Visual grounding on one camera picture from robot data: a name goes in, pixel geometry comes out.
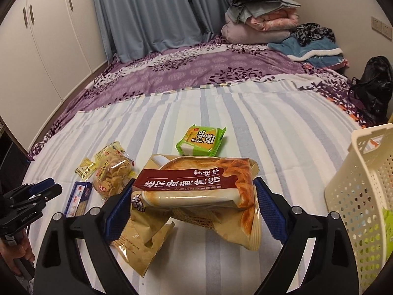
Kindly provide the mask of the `person's left hand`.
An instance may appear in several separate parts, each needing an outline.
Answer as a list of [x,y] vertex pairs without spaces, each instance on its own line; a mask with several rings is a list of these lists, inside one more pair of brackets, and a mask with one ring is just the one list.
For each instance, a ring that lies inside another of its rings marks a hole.
[[24,258],[29,262],[34,262],[35,260],[35,255],[32,251],[31,244],[25,232],[23,232],[23,238],[17,245],[11,246],[1,240],[0,250],[4,261],[7,263],[11,271],[17,276],[21,276],[22,273],[16,266],[14,259]]

